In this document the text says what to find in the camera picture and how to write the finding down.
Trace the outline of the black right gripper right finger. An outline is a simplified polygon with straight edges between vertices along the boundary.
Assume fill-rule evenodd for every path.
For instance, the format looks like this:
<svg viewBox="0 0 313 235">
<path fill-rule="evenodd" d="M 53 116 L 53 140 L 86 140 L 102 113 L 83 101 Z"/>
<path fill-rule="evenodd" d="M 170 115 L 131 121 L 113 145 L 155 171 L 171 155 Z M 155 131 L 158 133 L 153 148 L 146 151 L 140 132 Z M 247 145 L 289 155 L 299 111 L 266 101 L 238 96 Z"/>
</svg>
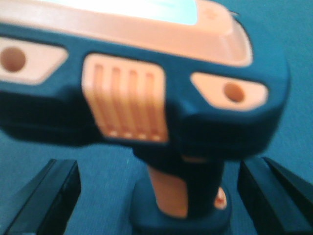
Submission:
<svg viewBox="0 0 313 235">
<path fill-rule="evenodd" d="M 270 158 L 240 163 L 240 197 L 259 235 L 313 233 L 313 185 Z"/>
</svg>

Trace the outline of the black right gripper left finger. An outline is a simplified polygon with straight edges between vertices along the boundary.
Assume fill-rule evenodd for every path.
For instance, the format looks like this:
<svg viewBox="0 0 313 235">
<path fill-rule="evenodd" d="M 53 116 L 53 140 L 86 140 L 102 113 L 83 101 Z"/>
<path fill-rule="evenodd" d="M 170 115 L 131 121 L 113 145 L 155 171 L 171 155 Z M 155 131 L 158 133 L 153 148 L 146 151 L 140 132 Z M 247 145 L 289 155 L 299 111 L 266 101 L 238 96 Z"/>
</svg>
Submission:
<svg viewBox="0 0 313 235">
<path fill-rule="evenodd" d="M 80 192 L 77 161 L 51 159 L 4 203 L 4 233 L 64 234 Z"/>
</svg>

